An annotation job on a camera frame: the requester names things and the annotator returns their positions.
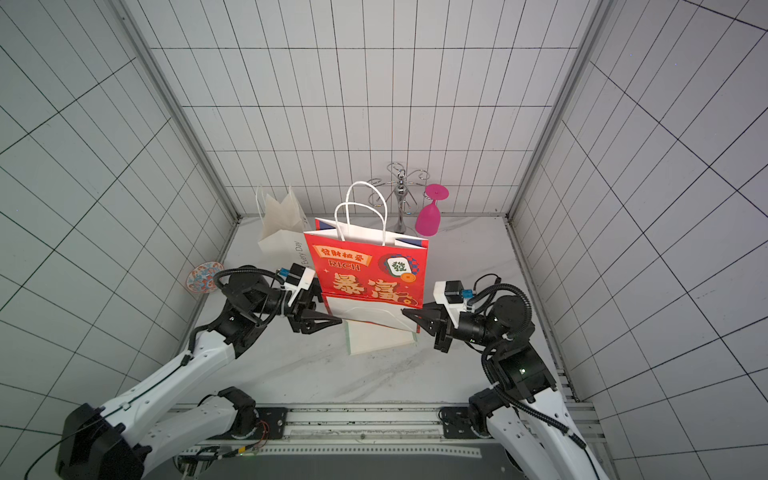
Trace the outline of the chrome cup holder stand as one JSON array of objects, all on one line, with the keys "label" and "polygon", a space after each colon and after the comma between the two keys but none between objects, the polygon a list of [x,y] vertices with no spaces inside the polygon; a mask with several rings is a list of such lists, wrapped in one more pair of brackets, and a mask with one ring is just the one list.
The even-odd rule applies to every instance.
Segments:
[{"label": "chrome cup holder stand", "polygon": [[417,204],[416,197],[410,189],[412,187],[426,187],[430,174],[424,169],[409,171],[405,165],[395,161],[387,165],[387,171],[390,174],[389,179],[372,178],[368,180],[368,183],[380,192],[389,188],[390,193],[386,197],[371,193],[368,197],[368,204],[373,208],[379,208],[392,203],[397,214],[394,231],[405,234],[407,231],[405,218],[412,214],[411,208]]}]

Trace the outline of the patterned ceramic bowl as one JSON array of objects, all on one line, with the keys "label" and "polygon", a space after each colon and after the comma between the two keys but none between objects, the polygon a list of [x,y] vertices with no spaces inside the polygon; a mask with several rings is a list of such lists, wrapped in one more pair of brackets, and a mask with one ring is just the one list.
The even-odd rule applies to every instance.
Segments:
[{"label": "patterned ceramic bowl", "polygon": [[208,294],[217,289],[214,277],[224,269],[217,261],[204,262],[194,267],[185,279],[185,287],[192,294]]}]

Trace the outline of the black mounting plate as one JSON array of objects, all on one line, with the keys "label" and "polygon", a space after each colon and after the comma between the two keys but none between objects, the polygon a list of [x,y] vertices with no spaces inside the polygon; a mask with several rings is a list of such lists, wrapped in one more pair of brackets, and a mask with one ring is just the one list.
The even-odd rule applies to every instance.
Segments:
[{"label": "black mounting plate", "polygon": [[254,407],[241,416],[234,438],[250,441],[280,440],[287,425],[285,407]]},{"label": "black mounting plate", "polygon": [[473,406],[445,406],[438,410],[443,436],[452,440],[490,439],[486,420]]}]

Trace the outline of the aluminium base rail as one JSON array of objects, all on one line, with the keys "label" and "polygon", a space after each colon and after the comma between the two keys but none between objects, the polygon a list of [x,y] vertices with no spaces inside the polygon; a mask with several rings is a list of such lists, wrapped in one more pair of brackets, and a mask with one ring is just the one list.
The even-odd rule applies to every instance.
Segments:
[{"label": "aluminium base rail", "polygon": [[544,438],[547,425],[513,409],[496,411],[487,421],[490,439],[452,440],[443,436],[438,410],[431,404],[294,405],[280,440],[234,438],[221,425],[223,411],[209,399],[195,409],[175,409],[145,438],[158,444],[152,461],[173,457],[213,461],[222,457],[288,454],[417,454],[474,458],[479,443],[497,442],[514,458],[551,458],[572,441],[555,433]]}]

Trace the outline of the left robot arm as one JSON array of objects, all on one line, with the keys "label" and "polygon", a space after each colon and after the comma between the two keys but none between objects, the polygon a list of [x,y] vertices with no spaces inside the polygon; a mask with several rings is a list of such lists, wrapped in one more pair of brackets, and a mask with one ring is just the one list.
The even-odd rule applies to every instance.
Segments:
[{"label": "left robot arm", "polygon": [[99,407],[83,404],[68,415],[62,437],[41,452],[57,455],[61,479],[142,479],[184,450],[210,438],[234,441],[195,460],[231,458],[282,436],[285,411],[262,409],[237,387],[206,395],[180,414],[170,410],[203,380],[248,351],[278,316],[293,332],[310,335],[342,324],[320,312],[315,273],[294,264],[269,271],[250,265],[217,272],[212,282],[225,297],[220,314],[194,328],[187,347],[145,380]]}]

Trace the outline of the pink plastic wine glass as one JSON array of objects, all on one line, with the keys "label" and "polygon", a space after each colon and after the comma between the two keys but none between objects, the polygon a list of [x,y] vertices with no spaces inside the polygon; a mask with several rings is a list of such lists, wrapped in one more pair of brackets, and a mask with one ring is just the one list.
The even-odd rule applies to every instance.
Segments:
[{"label": "pink plastic wine glass", "polygon": [[431,237],[437,234],[441,223],[441,212],[437,202],[446,200],[450,193],[443,185],[430,184],[425,187],[424,195],[430,202],[420,211],[415,230],[420,236]]}]

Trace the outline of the red printed paper bag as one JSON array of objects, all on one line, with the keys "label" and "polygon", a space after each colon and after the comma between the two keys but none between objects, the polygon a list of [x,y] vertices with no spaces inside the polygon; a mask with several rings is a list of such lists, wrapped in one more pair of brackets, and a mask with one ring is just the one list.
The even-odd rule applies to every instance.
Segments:
[{"label": "red printed paper bag", "polygon": [[382,196],[371,183],[356,181],[333,217],[316,218],[304,233],[322,300],[343,320],[417,332],[403,311],[424,306],[429,241],[390,231],[388,207],[354,202],[357,186]]}]

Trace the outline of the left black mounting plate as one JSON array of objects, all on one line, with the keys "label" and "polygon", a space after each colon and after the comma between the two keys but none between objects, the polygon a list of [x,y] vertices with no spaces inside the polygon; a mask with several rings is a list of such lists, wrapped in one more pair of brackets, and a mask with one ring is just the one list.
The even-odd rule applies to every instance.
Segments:
[{"label": "left black mounting plate", "polygon": [[234,438],[250,441],[280,440],[287,425],[285,407],[254,407],[241,416]]}]

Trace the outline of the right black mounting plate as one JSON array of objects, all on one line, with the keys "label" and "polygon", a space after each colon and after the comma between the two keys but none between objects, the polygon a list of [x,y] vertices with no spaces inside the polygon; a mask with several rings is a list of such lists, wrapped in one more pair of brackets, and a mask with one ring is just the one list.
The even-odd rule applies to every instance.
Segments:
[{"label": "right black mounting plate", "polygon": [[473,406],[445,406],[438,410],[443,436],[452,440],[490,439],[486,420]]}]

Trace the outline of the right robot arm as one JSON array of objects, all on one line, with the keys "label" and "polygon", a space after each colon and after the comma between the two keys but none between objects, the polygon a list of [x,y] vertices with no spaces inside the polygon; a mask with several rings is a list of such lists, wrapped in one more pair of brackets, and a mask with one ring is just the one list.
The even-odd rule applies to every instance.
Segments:
[{"label": "right robot arm", "polygon": [[531,343],[533,307],[522,289],[501,280],[480,291],[441,281],[433,302],[402,313],[433,337],[436,350],[463,342],[479,352],[489,385],[469,398],[469,425],[501,444],[525,478],[606,478]]}]

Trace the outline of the green Fresh paper bag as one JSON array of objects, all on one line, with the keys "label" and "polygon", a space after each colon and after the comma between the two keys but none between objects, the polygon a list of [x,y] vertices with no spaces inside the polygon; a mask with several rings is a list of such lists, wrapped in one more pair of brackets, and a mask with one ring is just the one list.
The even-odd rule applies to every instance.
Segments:
[{"label": "green Fresh paper bag", "polygon": [[345,327],[350,355],[362,355],[416,343],[416,334],[405,330],[358,321],[346,321]]}]

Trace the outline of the white Happy Every Day bag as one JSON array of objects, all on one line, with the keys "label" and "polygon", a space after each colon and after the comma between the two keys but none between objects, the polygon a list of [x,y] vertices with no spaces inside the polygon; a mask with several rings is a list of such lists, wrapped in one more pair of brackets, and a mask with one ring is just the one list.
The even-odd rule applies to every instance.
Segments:
[{"label": "white Happy Every Day bag", "polygon": [[272,270],[289,268],[294,263],[312,268],[304,236],[309,223],[292,188],[288,188],[282,200],[277,200],[258,187],[256,202],[262,224],[258,247],[263,264]]}]

